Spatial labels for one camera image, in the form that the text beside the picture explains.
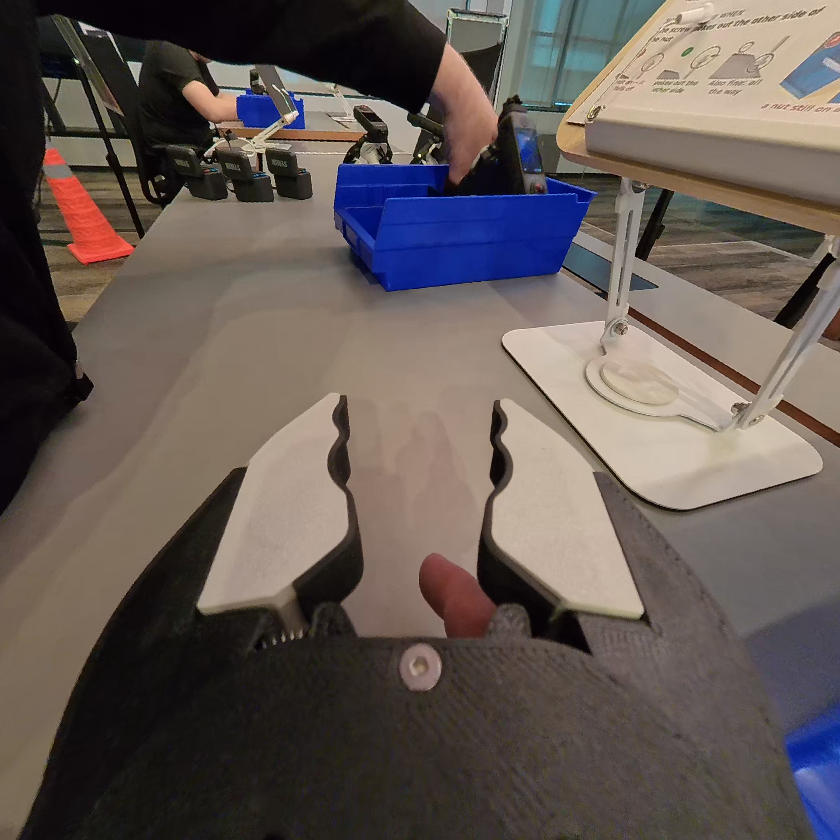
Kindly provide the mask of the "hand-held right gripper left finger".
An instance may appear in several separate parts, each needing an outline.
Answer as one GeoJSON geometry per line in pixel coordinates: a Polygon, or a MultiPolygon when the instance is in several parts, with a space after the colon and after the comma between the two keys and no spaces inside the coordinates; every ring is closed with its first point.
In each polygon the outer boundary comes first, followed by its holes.
{"type": "Polygon", "coordinates": [[[364,571],[352,493],[346,395],[325,395],[277,431],[245,469],[197,610],[267,609],[287,636],[314,627],[364,571]]]}

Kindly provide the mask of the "person's black-clothed torso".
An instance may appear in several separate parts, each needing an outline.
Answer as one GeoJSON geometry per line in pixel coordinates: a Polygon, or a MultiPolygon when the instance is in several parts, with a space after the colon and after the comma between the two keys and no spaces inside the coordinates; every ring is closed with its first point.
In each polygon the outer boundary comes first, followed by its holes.
{"type": "Polygon", "coordinates": [[[1,11],[1,510],[39,447],[92,391],[40,242],[34,200],[46,153],[33,2],[1,11]]]}

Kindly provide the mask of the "person's left hand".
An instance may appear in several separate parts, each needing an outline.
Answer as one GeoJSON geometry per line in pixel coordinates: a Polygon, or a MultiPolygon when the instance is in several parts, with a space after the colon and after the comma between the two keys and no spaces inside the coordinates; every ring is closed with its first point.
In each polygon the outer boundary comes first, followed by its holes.
{"type": "Polygon", "coordinates": [[[448,177],[458,185],[497,138],[498,117],[464,58],[449,47],[438,69],[434,95],[444,114],[448,177]]]}

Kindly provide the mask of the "printed instruction sheet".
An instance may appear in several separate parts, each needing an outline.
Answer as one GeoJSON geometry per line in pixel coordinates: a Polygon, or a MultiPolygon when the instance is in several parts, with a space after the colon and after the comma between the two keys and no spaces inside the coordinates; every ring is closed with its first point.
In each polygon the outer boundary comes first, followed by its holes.
{"type": "Polygon", "coordinates": [[[627,43],[616,66],[574,106],[614,119],[778,119],[838,127],[839,2],[666,2],[627,43]]]}

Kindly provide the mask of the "wooden board document stand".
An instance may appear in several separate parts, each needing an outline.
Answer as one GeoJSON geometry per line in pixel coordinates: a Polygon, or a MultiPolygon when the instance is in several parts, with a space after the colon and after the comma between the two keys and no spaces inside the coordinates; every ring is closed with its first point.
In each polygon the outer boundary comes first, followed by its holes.
{"type": "Polygon", "coordinates": [[[568,123],[623,51],[563,117],[563,157],[620,175],[612,274],[602,322],[506,333],[501,344],[624,486],[687,511],[819,473],[813,446],[771,418],[807,354],[838,313],[838,258],[757,395],[734,392],[629,322],[629,286],[645,189],[787,224],[838,242],[837,128],[778,119],[614,119],[568,123]]]}

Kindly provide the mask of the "small blue bin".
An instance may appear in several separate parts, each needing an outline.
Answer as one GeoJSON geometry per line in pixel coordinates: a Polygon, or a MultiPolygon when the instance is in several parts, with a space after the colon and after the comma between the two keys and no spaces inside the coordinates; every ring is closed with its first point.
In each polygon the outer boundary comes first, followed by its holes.
{"type": "Polygon", "coordinates": [[[236,110],[238,121],[248,129],[262,130],[276,122],[280,122],[282,129],[306,129],[304,102],[292,91],[284,90],[274,96],[246,91],[236,97],[236,110]],[[281,116],[292,110],[297,111],[297,117],[286,123],[281,116]]]}

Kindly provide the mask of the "person's right hand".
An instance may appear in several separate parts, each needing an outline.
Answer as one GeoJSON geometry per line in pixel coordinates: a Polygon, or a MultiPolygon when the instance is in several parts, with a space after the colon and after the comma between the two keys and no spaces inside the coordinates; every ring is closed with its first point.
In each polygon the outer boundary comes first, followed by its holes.
{"type": "Polygon", "coordinates": [[[441,554],[431,553],[421,563],[418,583],[426,604],[444,622],[447,637],[485,635],[497,606],[473,575],[441,554]]]}

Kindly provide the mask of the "blue plastic bin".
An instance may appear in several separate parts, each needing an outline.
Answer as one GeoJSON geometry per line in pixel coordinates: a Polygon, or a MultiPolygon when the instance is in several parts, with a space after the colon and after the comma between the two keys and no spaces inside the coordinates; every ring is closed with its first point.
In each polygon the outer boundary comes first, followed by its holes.
{"type": "Polygon", "coordinates": [[[551,276],[595,193],[549,178],[546,196],[447,196],[446,165],[341,164],[335,227],[387,291],[551,276]]]}
{"type": "Polygon", "coordinates": [[[839,839],[839,706],[786,738],[794,780],[819,839],[839,839]]]}

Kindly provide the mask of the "black easel with board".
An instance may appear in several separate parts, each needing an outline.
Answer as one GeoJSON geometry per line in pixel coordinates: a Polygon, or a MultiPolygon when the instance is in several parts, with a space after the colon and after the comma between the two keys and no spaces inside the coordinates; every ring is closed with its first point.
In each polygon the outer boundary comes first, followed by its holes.
{"type": "Polygon", "coordinates": [[[125,179],[115,140],[127,140],[140,156],[136,126],[137,86],[110,34],[66,16],[51,15],[38,22],[39,51],[45,77],[78,79],[104,145],[105,160],[115,175],[123,202],[139,238],[145,234],[137,206],[125,179]]]}

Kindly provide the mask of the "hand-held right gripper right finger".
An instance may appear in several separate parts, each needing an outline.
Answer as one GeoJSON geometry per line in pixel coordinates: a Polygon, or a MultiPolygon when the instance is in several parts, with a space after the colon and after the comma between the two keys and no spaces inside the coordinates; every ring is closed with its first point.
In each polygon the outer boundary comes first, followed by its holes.
{"type": "Polygon", "coordinates": [[[478,581],[534,632],[565,613],[639,621],[645,609],[594,470],[519,404],[494,402],[478,581]]]}

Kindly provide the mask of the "black device on pale grip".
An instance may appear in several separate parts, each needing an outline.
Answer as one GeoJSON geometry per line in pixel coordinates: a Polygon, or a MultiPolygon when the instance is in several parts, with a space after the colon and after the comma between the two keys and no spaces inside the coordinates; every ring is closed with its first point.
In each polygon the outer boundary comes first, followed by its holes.
{"type": "Polygon", "coordinates": [[[370,107],[353,107],[353,118],[362,127],[363,135],[343,158],[343,164],[391,164],[393,152],[386,123],[370,107]]]}
{"type": "Polygon", "coordinates": [[[421,131],[410,165],[446,165],[448,158],[443,125],[419,113],[409,113],[406,119],[421,131]]]}

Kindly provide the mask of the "person's left forearm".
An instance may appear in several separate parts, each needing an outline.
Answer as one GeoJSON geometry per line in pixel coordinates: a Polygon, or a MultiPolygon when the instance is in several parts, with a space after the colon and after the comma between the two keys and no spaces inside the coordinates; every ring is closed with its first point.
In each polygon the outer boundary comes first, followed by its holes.
{"type": "Polygon", "coordinates": [[[436,101],[449,45],[410,2],[33,2],[138,39],[227,63],[271,64],[387,100],[408,112],[436,101]]]}

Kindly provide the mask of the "orange traffic cone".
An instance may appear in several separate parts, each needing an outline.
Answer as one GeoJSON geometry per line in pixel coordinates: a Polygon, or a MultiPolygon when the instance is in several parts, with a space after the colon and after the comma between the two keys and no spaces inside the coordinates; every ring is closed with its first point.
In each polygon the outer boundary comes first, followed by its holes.
{"type": "Polygon", "coordinates": [[[134,248],[112,228],[57,148],[47,142],[43,173],[68,227],[71,254],[84,266],[129,257],[134,248]]]}

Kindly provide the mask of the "brown wooden table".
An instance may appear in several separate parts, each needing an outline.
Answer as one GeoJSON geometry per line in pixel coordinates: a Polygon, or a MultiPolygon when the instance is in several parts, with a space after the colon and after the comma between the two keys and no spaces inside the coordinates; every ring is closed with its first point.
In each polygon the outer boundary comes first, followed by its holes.
{"type": "MultiPolygon", "coordinates": [[[[338,142],[351,144],[363,135],[362,127],[357,123],[343,124],[336,121],[326,112],[305,112],[306,129],[282,129],[279,127],[269,138],[272,140],[338,142]]],[[[248,129],[242,122],[222,122],[216,126],[222,132],[234,131],[238,137],[253,139],[264,129],[248,129]]]]}

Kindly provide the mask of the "black case with metal frame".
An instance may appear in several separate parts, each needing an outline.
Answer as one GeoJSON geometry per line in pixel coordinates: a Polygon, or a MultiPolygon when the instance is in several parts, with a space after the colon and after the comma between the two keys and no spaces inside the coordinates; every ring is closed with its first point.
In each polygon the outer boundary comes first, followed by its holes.
{"type": "Polygon", "coordinates": [[[447,42],[464,57],[494,106],[509,23],[509,14],[469,7],[451,7],[446,14],[447,42]]]}

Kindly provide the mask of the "white tablet stand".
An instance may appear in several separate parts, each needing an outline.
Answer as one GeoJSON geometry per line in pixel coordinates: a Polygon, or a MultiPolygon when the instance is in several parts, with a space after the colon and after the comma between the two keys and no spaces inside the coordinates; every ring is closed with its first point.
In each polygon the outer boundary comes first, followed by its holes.
{"type": "Polygon", "coordinates": [[[237,121],[257,130],[252,138],[260,150],[274,133],[289,128],[301,108],[286,88],[276,66],[256,65],[249,72],[250,88],[237,96],[237,121]]]}

